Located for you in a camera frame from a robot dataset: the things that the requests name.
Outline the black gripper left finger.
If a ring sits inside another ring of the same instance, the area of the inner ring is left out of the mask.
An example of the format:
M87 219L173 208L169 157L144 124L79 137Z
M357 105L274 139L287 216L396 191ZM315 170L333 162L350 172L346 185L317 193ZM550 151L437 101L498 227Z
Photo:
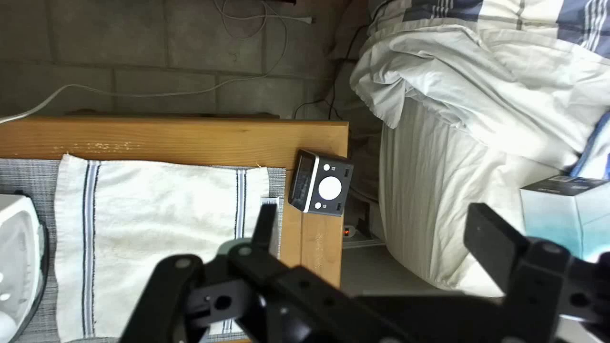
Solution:
M262 204L253 237L226 242L209 263L192 254L161 259L119 343L199 343L222 320L253 343L354 341L354 301L268 254L274 216L275 206Z

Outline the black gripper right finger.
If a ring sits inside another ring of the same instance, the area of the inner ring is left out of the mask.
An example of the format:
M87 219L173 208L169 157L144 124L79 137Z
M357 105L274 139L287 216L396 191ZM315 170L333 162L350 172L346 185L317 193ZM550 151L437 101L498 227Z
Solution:
M561 317L610 341L610 259L594 263L563 246L521 237L483 202L466 206L462 244L502 292L502 338L554 343Z

